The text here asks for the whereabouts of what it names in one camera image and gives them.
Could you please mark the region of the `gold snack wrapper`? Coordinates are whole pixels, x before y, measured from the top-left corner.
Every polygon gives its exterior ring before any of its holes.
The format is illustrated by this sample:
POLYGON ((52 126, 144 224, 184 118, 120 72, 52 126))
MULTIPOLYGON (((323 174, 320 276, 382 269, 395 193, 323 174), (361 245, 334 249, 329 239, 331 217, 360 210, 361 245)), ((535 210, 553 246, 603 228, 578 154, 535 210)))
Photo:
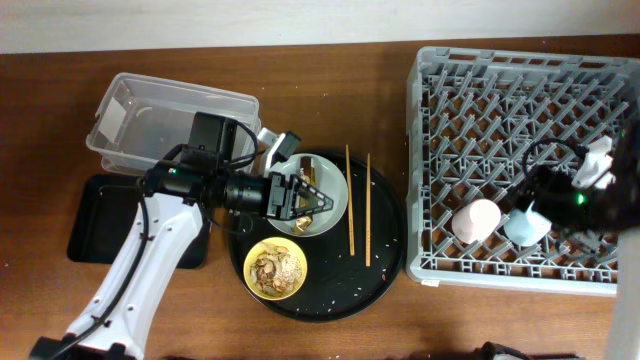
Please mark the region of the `gold snack wrapper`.
MULTIPOLYGON (((316 171, 314 160, 311 157, 305 156, 300 159, 299 176, 310 185, 316 185, 316 171)), ((298 218, 293 227, 294 234, 303 234, 312 223, 313 217, 311 215, 298 218)))

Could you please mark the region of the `yellow bowl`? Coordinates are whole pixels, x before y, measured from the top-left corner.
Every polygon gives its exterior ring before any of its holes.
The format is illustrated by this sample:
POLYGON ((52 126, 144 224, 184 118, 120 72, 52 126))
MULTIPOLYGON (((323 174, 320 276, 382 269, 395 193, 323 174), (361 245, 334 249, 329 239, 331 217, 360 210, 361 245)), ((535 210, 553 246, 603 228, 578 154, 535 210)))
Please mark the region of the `yellow bowl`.
POLYGON ((259 241, 245 256, 243 265, 249 290, 268 301, 283 300, 295 294, 302 287, 307 271, 302 249, 282 237, 259 241))

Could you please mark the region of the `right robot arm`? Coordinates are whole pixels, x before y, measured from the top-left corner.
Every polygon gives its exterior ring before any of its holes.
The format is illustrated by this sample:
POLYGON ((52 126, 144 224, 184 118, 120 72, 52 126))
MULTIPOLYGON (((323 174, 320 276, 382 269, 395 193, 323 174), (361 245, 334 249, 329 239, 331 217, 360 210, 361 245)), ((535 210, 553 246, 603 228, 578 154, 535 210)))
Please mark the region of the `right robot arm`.
POLYGON ((556 225, 562 235, 592 231, 617 235, 617 295, 606 350, 608 359, 639 357, 639 124, 622 131, 612 164, 604 170, 615 181, 596 187, 598 174, 580 189, 567 174, 549 166, 528 166, 538 146, 562 144, 581 159, 588 148, 566 140, 549 138, 532 143, 521 159, 524 179, 515 188, 515 203, 528 201, 533 210, 556 225))

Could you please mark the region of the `blue plastic cup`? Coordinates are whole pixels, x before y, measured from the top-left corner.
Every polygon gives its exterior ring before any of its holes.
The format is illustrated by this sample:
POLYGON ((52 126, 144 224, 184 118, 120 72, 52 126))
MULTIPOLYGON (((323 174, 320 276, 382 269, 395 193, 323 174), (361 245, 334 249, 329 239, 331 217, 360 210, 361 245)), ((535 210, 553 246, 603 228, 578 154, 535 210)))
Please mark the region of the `blue plastic cup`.
POLYGON ((516 245, 529 247, 541 239, 551 230, 552 222, 536 212, 532 201, 524 210, 514 208, 509 213, 509 219, 503 229, 506 237, 516 245))

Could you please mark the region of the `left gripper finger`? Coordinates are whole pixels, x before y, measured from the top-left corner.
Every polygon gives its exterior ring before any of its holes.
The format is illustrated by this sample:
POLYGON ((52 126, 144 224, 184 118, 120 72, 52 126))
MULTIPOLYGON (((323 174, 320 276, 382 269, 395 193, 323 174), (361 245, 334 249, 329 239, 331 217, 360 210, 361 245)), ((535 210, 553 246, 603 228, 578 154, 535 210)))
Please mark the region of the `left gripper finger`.
POLYGON ((298 203, 304 205, 332 205, 333 199, 300 177, 294 178, 294 190, 298 203))
POLYGON ((333 209, 333 202, 329 200, 321 201, 313 206, 297 207, 290 211, 290 220, 308 216, 314 216, 319 213, 328 212, 333 209))

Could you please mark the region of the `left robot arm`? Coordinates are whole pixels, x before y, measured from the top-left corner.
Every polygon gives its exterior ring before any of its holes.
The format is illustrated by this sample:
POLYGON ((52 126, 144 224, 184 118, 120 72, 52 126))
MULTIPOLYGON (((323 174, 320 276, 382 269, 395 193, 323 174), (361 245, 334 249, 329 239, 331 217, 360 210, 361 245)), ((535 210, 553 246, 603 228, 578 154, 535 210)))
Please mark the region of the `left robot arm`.
POLYGON ((138 209, 104 281, 60 340, 39 338, 32 359, 141 359, 150 327, 183 254, 217 208, 289 221, 332 209, 297 175, 254 176, 233 157, 242 123, 198 112, 185 144, 136 181, 138 209))

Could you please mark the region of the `pink plastic cup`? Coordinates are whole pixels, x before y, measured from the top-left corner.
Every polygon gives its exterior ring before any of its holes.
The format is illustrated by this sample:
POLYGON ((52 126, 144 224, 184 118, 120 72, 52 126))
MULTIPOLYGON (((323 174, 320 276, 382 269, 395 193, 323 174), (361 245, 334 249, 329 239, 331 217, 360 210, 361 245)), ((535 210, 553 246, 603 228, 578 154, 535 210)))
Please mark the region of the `pink plastic cup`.
POLYGON ((487 199, 475 200, 452 218, 453 234, 459 241, 470 244, 486 240, 498 227, 501 211, 496 203, 487 199))

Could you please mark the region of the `food scraps and rice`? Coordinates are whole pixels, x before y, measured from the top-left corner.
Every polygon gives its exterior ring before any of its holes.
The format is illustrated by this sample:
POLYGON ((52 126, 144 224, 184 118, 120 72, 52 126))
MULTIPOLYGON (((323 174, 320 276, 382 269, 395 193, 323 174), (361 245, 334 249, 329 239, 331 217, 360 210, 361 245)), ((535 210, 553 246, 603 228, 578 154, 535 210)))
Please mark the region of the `food scraps and rice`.
POLYGON ((303 266, 289 248, 260 242, 258 253, 249 262, 249 281, 255 290, 269 298, 283 298, 295 292, 303 281, 303 266))

